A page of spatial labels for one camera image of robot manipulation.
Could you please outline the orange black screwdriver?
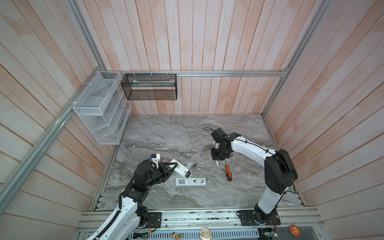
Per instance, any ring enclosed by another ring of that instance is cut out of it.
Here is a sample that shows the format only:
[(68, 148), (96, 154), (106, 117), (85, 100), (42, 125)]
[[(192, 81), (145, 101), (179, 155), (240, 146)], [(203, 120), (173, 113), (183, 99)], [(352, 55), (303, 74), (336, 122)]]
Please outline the orange black screwdriver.
[(233, 178), (232, 178), (232, 173), (231, 173), (231, 170), (230, 170), (229, 165), (226, 165), (225, 168), (226, 168), (226, 177), (227, 177), (227, 180), (228, 180), (228, 181), (232, 181)]

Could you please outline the white slim remote control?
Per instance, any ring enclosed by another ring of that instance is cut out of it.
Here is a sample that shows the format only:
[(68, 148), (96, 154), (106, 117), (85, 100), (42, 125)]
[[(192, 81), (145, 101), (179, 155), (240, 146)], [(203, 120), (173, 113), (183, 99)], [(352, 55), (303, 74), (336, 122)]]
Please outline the white slim remote control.
[(206, 178), (176, 178), (176, 187), (202, 187), (207, 185)]

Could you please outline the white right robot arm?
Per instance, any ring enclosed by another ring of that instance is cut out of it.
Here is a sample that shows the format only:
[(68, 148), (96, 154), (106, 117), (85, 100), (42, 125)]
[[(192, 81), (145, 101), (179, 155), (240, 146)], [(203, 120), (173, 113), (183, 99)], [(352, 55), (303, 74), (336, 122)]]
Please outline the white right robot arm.
[(275, 151), (261, 147), (238, 133), (226, 134), (221, 128), (212, 131), (211, 136), (215, 144), (211, 148), (211, 156), (214, 161), (229, 159), (232, 153), (236, 152), (264, 168), (266, 189), (262, 198), (255, 205), (253, 223), (265, 225), (276, 212), (285, 192), (298, 179), (298, 173), (289, 153), (283, 149)]

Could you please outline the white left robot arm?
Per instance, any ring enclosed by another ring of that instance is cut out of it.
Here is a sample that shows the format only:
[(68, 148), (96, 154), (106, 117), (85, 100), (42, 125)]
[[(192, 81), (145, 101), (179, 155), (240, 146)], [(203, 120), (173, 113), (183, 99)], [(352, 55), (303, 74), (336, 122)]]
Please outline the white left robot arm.
[(125, 240), (137, 227), (148, 224), (148, 208), (143, 205), (152, 186), (164, 183), (177, 169), (178, 163), (144, 160), (138, 164), (133, 178), (118, 196), (118, 205), (89, 240)]

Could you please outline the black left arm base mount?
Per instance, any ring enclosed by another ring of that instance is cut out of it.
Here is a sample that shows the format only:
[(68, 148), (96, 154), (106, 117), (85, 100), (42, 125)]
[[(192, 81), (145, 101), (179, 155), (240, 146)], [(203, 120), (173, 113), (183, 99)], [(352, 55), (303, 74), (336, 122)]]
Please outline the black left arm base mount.
[(162, 212), (148, 212), (145, 221), (146, 229), (158, 229), (162, 223)]

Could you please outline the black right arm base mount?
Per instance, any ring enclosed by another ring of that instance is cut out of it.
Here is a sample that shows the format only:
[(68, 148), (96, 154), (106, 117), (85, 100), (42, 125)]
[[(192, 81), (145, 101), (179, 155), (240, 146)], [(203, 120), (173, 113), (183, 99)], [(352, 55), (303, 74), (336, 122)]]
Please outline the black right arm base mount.
[(237, 211), (236, 215), (240, 219), (242, 226), (281, 225), (281, 220), (277, 210), (274, 210), (269, 214), (261, 212), (260, 216), (255, 215), (254, 210), (241, 210)]

